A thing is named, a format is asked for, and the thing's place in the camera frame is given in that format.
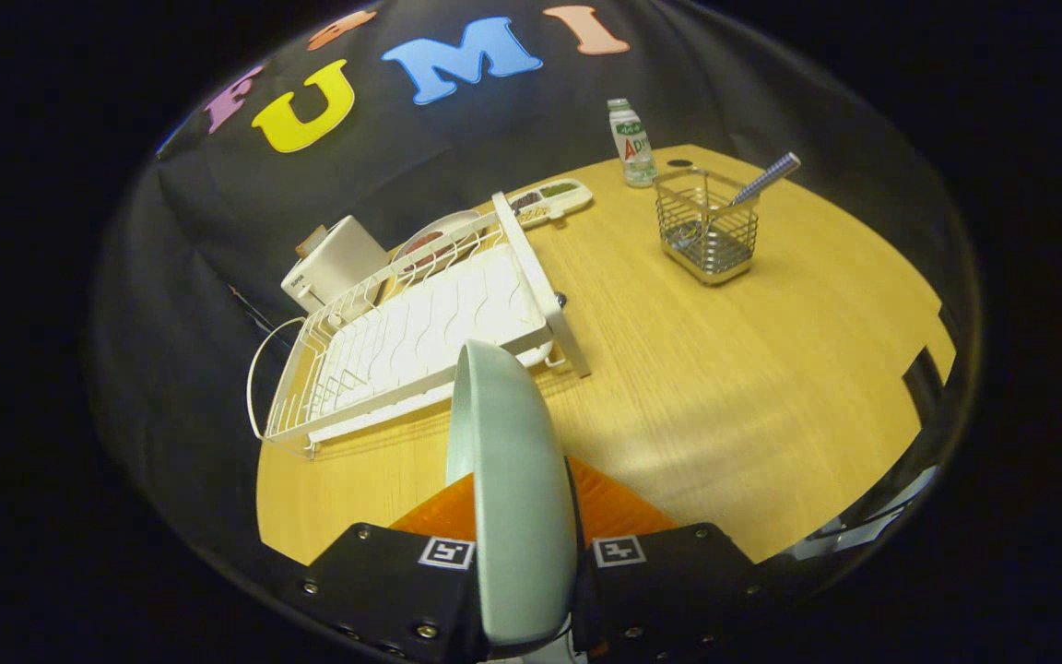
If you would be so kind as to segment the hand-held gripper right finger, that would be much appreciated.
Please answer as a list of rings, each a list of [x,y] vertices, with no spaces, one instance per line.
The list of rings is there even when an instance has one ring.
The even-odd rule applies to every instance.
[[[583,550],[570,646],[590,663],[684,663],[725,646],[773,607],[760,568],[710,522],[680,524],[569,458]]]

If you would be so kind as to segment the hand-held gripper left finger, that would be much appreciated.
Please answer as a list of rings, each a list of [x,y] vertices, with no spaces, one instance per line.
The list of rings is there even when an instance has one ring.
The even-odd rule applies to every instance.
[[[279,599],[384,657],[483,660],[473,488],[466,475],[391,527],[353,524],[311,563],[279,577]]]

